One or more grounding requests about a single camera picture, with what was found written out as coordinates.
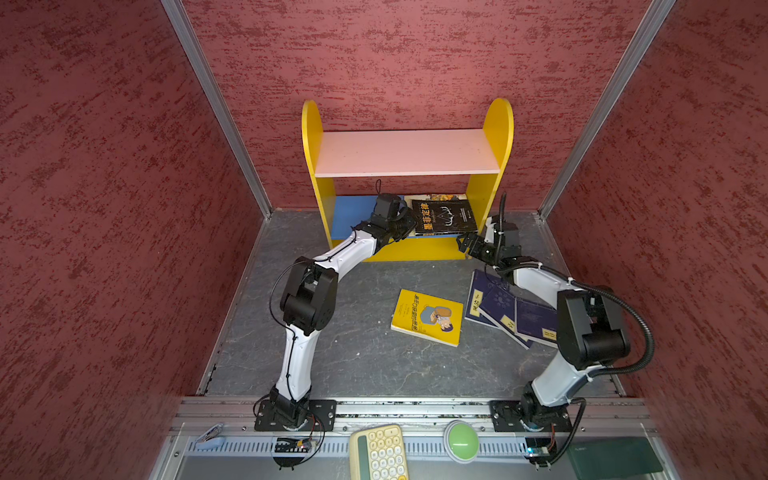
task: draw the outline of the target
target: green dome button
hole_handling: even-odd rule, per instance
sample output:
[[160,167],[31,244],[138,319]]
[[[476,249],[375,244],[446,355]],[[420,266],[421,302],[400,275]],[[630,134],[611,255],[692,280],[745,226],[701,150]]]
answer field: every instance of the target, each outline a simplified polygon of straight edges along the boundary
[[459,463],[471,462],[480,451],[478,434],[468,423],[460,420],[448,425],[443,438],[449,456]]

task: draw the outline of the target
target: pink shelf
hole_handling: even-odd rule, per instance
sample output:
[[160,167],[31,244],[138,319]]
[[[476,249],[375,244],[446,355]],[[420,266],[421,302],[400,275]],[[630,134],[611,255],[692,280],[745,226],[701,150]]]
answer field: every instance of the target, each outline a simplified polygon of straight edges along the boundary
[[315,169],[320,178],[497,173],[480,128],[325,132]]

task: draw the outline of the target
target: yellow bookshelf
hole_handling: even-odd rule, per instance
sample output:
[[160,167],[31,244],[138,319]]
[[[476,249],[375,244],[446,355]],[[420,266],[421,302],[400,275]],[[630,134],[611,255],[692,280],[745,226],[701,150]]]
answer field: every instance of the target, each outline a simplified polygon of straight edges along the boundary
[[[301,114],[304,156],[329,247],[349,236],[350,221],[357,224],[372,211],[371,206],[364,217],[356,220],[349,217],[354,216],[350,212],[359,209],[360,205],[372,205],[372,202],[370,196],[337,197],[333,179],[341,177],[469,174],[466,194],[478,228],[482,229],[507,166],[514,129],[512,107],[504,98],[491,103],[482,128],[338,132],[324,132],[317,104],[312,100],[305,101]],[[339,218],[335,225],[337,207],[339,217],[343,218]],[[412,237],[382,248],[369,260],[464,258],[456,247],[455,237]]]

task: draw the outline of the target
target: black mounting plate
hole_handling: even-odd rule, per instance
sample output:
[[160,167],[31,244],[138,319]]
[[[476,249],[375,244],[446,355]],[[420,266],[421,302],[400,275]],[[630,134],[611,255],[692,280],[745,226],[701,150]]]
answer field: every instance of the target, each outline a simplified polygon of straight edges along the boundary
[[[310,400],[310,411],[322,421],[326,432],[333,430],[336,421],[336,400]],[[256,432],[308,432],[312,430],[312,422],[304,422],[297,430],[286,429],[275,416],[275,405],[269,399],[264,399],[259,404],[259,412],[256,414],[256,422],[253,424]]]
[[[517,405],[520,402],[517,400],[491,400],[488,402],[488,406],[491,408],[491,420],[493,421],[493,429],[496,432],[524,432],[531,433],[530,430],[526,430],[523,424],[520,422],[520,416],[517,414]],[[549,433],[549,425],[547,429],[542,430],[543,433]],[[554,423],[554,430],[556,432],[570,432],[571,419],[559,416]]]

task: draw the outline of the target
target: yellow side panel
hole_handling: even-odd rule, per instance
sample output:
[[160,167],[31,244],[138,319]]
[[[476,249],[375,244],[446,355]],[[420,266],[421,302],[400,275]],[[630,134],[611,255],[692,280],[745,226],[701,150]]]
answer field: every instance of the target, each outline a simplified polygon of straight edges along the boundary
[[304,143],[306,167],[310,171],[312,187],[315,189],[317,206],[320,208],[320,216],[323,218],[323,226],[326,229],[326,238],[330,247],[333,208],[336,206],[336,189],[333,186],[332,178],[315,177],[315,166],[320,155],[320,145],[323,143],[323,121],[320,119],[317,104],[312,100],[305,101],[301,111],[301,138]]
[[[333,246],[343,240],[334,240]],[[368,262],[409,262],[413,260],[464,260],[455,237],[408,238],[391,243],[379,250]]]
[[496,156],[501,172],[496,174],[476,174],[469,176],[467,185],[467,198],[472,205],[472,211],[478,221],[478,229],[482,230],[485,218],[491,211],[496,190],[502,181],[507,160],[512,151],[512,138],[515,134],[515,117],[512,115],[512,106],[505,98],[497,98],[488,108],[485,114],[485,123],[482,126],[485,138],[491,145]]

